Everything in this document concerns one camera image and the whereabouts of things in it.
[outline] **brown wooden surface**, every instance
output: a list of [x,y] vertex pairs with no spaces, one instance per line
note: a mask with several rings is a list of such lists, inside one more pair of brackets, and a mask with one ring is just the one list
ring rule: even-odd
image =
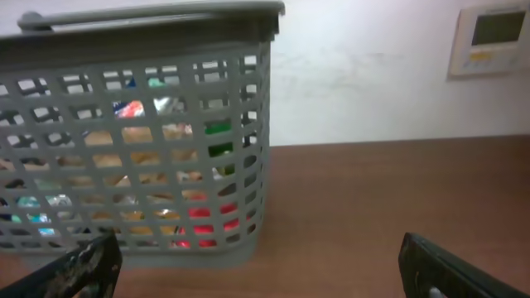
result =
[[[530,292],[530,137],[274,147],[258,250],[228,270],[144,269],[115,297],[403,297],[418,232]],[[0,286],[23,269],[0,257]]]

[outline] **yellow button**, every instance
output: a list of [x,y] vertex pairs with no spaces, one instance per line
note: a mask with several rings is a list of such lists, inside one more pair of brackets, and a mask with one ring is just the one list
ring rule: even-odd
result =
[[491,59],[491,53],[489,52],[473,53],[470,55],[471,61],[484,61],[484,60],[490,60],[490,59]]

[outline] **gray plastic basket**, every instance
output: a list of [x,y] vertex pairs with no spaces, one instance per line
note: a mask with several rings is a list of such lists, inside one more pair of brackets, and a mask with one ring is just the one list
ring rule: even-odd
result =
[[[0,252],[40,266],[112,229],[126,266],[248,259],[267,197],[270,41],[282,11],[191,2],[25,14],[23,34],[0,40]],[[171,109],[157,109],[162,98]],[[132,101],[144,114],[118,118]],[[130,137],[140,131],[148,138]],[[96,135],[110,142],[89,142]],[[119,163],[99,162],[109,156]],[[37,205],[20,203],[28,197]]]

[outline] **digital display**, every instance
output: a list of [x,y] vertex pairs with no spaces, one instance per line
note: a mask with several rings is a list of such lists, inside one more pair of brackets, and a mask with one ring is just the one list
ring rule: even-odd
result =
[[517,41],[526,12],[510,12],[477,17],[472,46]]

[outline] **basket handle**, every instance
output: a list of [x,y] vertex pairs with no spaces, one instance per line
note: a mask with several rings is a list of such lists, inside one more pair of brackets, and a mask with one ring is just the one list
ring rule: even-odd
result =
[[176,17],[196,14],[237,13],[275,13],[283,14],[282,1],[201,1],[178,2],[164,5],[125,7],[87,12],[61,13],[43,17],[37,12],[26,12],[17,24],[22,31],[50,30],[52,26],[66,26],[93,22],[108,22],[149,17]]

